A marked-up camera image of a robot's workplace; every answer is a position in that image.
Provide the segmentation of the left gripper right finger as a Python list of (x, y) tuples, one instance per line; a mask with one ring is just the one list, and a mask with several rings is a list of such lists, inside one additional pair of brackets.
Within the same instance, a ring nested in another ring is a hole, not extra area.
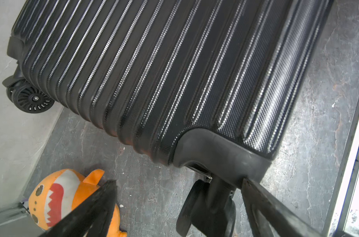
[(241, 193), (254, 237), (320, 237), (261, 184), (245, 178)]

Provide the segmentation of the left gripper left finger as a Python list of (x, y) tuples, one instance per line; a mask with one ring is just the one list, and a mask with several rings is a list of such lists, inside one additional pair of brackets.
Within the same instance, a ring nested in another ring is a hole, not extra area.
[(42, 237), (117, 237), (117, 186), (109, 180)]

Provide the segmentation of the black hard-shell suitcase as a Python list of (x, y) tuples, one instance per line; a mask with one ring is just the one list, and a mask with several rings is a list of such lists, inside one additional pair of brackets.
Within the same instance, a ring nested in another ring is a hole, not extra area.
[(3, 81), (20, 110), (59, 102), (153, 162), (211, 176), (177, 220), (233, 234), (231, 193), (271, 166), (332, 1), (26, 1)]

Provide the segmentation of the orange shark plush toy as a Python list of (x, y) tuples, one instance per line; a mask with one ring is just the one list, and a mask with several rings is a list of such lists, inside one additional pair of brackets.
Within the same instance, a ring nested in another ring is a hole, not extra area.
[(28, 198), (28, 211), (45, 237), (52, 228), (102, 188), (105, 171), (96, 169), (87, 176), (67, 168), (42, 179)]

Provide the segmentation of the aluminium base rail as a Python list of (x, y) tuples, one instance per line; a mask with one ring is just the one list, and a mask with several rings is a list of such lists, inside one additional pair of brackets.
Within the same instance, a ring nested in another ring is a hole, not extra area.
[(322, 235), (359, 237), (359, 98)]

